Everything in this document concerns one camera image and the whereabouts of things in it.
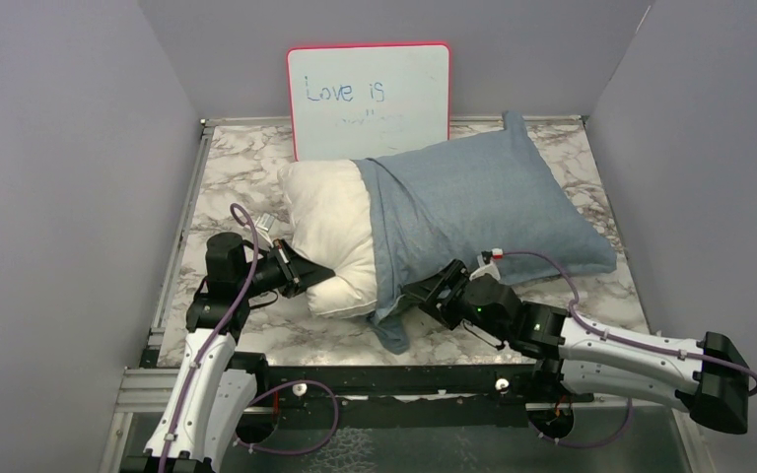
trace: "pillowcase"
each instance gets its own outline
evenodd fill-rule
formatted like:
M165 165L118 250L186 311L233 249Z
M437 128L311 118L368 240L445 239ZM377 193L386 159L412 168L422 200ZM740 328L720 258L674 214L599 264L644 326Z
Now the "pillowcase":
M309 288L310 310L375 310L381 321L402 286L452 259L474 269L480 251L496 247L547 253L572 274L613 271L613 248L567 198L521 116L506 113L504 125L394 156L284 168L293 248L336 273ZM557 274L530 256L508 256L498 268L505 284Z

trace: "floor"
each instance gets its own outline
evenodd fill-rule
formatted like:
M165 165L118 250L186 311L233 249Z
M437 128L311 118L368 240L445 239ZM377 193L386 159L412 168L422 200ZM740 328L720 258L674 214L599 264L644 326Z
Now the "floor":
M499 121L458 123L451 139L502 128ZM581 310L602 322L647 332L646 319L631 278L607 197L593 160L585 129L578 120L527 121L529 136L566 194L586 219L617 251L617 270L575 278ZM277 183L277 170L294 160L291 128L282 125L218 126L214 130L192 223L183 244L172 303L163 316L160 367L177 367L183 355L184 315L204 276L207 238L219 232L242 234L228 211L239 202L252 216L277 218L273 237L288 238L290 228ZM566 306L570 298L560 280L516 287L527 301ZM297 297L256 311L245 327L238 350L265 353L272 365L452 365L505 364L529 359L509 350L496 351L464 330L448 331L419 310L405 314L410 349L393 355L379 343L362 318L312 317L306 300Z

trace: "white marble pattern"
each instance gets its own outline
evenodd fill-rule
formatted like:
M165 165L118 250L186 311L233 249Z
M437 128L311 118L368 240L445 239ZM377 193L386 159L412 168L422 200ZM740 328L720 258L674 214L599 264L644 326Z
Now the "white marble pattern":
M527 122L529 136L558 182L579 211L612 242L617 270L611 274L575 278L582 311L603 322L647 331L646 320L631 279L628 262L602 190L599 173L577 121ZM499 122L455 125L451 138L502 129ZM204 276L207 238L219 232L244 234L228 211L239 202L252 216L268 212L278 222L273 237L290 235L277 170L293 160L289 126L220 126L213 144L191 227L186 236L177 290L166 315L166 332L159 366L175 367L181 360L184 315ZM516 287L528 301L566 306L570 299L561 280ZM419 310L405 314L410 349L392 355L379 343L362 317L329 320L309 314L306 299L297 297L255 311L240 339L239 350L265 353L274 365L449 365L520 363L527 359L510 350L496 351L470 333L448 331Z

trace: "blue pillowcase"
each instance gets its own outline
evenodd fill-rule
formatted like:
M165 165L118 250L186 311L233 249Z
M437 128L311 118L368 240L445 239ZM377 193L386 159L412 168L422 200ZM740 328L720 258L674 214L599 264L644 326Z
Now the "blue pillowcase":
M452 259L477 266L483 250L530 249L572 274L611 272L616 254L576 210L526 134L518 113L503 131L422 150L355 161L370 194L378 280L373 321L391 313L401 287L433 276ZM557 274L538 258L507 257L505 284Z

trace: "bolt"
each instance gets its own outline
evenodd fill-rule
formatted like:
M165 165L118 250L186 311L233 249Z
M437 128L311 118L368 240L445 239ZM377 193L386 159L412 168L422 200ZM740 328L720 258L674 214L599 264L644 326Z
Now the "bolt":
M303 395L306 394L306 391L308 389L309 388L303 382L301 382L300 384L295 384L294 386L292 386L292 392L294 392L295 395L298 396L298 397L303 397Z
M495 381L495 390L499 392L505 392L509 389L509 382L505 378L500 378Z

